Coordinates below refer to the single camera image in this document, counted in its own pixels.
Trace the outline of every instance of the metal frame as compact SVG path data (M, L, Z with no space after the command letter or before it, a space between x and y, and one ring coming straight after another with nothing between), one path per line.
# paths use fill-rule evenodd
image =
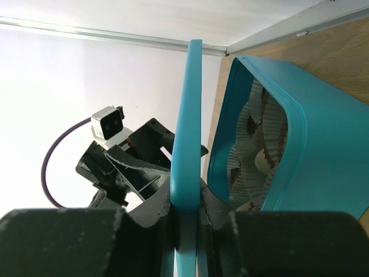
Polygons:
M256 48L295 36L321 31L369 16L368 0L326 0L276 25L264 29L230 46L203 44L203 54L224 57L228 54ZM0 16L0 27L57 35L69 38L90 39L106 42L123 42L165 50L187 52L189 43L181 40L154 38L98 29L78 28L38 21Z

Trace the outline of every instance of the cable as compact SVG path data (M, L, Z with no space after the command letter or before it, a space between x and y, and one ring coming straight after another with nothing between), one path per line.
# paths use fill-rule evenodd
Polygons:
M67 131L65 131L64 133L62 133L57 140L55 140L55 142L52 144L52 146L50 146L50 149L47 151L46 156L44 158L44 161L42 163L41 166L41 186L42 189L47 197L47 199L57 208L65 208L64 206L60 205L51 195L47 184L46 184L46 168L47 168L47 164L48 161L50 160L51 154L53 153L53 151L56 149L56 147L58 146L58 144L71 132L73 132L74 130L78 129L79 127L85 125L86 123L90 122L91 118L87 118L77 124L75 124L74 126L72 126L71 128L69 128Z

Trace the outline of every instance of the wooden surface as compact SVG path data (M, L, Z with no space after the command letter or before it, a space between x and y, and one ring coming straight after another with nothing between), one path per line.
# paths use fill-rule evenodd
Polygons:
M237 55L255 55L293 62L369 104L369 18L244 51ZM229 67L233 58L234 56L224 57L221 62L208 149L211 149L213 145ZM205 162L206 170L203 175L205 180L209 157L210 155L207 155ZM360 222L369 235L369 209Z

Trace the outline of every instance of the purple cable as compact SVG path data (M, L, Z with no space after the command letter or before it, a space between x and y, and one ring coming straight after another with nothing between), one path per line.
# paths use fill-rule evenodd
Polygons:
M91 119L87 118L77 124L75 124L74 126L72 126L71 128L69 128L67 131L65 131L64 133L62 133L57 140L55 140L55 142L52 144L52 146L50 147L50 149L47 151L46 156L44 158L44 161L42 163L41 166L41 186L42 189L47 197L47 199L57 208L65 208L64 206L60 205L51 195L47 184L46 184L46 168L47 168L47 164L48 161L50 160L51 154L53 153L53 151L56 149L56 147L58 146L58 144L71 132L73 132L74 130L78 129L79 127L85 125L86 123L90 122Z

